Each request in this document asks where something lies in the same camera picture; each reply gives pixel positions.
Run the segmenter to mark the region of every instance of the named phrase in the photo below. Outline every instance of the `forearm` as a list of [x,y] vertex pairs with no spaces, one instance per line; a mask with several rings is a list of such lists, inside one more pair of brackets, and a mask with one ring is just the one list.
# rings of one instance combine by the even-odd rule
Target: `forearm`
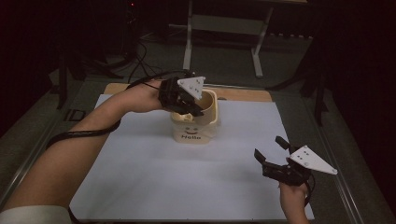
[[[93,131],[110,127],[126,113],[119,96],[93,110],[70,131]],[[66,139],[53,144],[37,160],[8,200],[4,210],[34,204],[67,207],[90,171],[108,134]]]

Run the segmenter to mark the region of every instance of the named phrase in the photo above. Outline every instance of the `sleeve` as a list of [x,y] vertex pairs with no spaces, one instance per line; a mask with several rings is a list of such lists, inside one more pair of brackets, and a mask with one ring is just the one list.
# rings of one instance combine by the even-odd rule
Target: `sleeve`
[[7,224],[71,224],[69,213],[61,206],[32,205],[11,208],[0,213],[0,223]]

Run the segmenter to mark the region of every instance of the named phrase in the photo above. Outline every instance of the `gray floor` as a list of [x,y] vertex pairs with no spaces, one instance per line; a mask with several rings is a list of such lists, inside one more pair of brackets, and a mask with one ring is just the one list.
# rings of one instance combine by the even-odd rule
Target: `gray floor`
[[[147,47],[145,62],[163,71],[180,69],[185,48],[183,37],[181,32],[163,42],[153,41],[157,40],[153,35],[146,36],[142,41]],[[266,37],[260,53],[264,77],[257,79],[249,48],[245,44],[225,45],[222,39],[207,41],[199,37],[194,39],[191,70],[206,77],[205,83],[261,90],[291,77],[310,43],[309,39]],[[139,47],[139,52],[143,54],[142,47]],[[67,109],[91,111],[106,84],[125,82],[133,67],[134,64],[115,71],[125,76],[123,80],[94,73],[84,82],[70,80],[70,95],[64,110],[54,109],[56,95],[43,96],[0,140],[2,195],[12,190],[9,184],[13,180],[20,180],[21,176],[15,174],[29,156],[34,158],[51,135],[66,131],[75,123],[63,121]],[[143,71],[138,69],[134,77],[143,75]],[[289,140],[295,145],[309,145],[339,171],[337,176],[314,172],[317,186],[311,204],[316,219],[312,223],[396,223],[332,100],[332,93],[326,90],[325,104],[329,111],[323,112],[323,127],[319,127],[313,119],[314,96],[301,97],[298,92],[301,86],[302,82],[282,91],[271,91]]]

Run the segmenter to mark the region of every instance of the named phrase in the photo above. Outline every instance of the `table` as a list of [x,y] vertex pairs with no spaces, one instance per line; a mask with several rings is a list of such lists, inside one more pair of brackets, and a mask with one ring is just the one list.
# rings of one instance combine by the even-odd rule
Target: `table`
[[[105,93],[125,87],[111,84]],[[287,139],[275,103],[266,91],[211,90],[228,100],[219,101],[219,133],[206,145],[175,142],[167,112],[125,116],[71,202],[75,216],[90,221],[285,219],[277,182],[262,176],[253,156],[254,148],[274,163],[285,163],[288,156],[275,143],[276,135]],[[244,94],[249,102],[231,101]],[[101,95],[98,104],[107,97]],[[238,117],[244,113],[248,116]],[[309,205],[306,213],[313,218]]]

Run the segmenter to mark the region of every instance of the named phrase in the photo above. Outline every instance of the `wire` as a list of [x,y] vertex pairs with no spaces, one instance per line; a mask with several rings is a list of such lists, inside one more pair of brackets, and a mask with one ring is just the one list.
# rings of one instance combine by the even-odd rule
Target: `wire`
[[311,200],[311,196],[312,196],[312,193],[314,192],[315,185],[316,185],[316,180],[315,180],[314,175],[311,174],[311,176],[312,176],[312,180],[313,180],[313,186],[312,186],[312,187],[309,185],[308,180],[305,180],[305,182],[304,182],[305,185],[306,185],[306,188],[308,189],[308,192],[307,192],[306,198],[305,198],[305,202],[304,202],[304,205],[305,205],[305,206],[306,206],[306,205],[309,203],[309,201]]

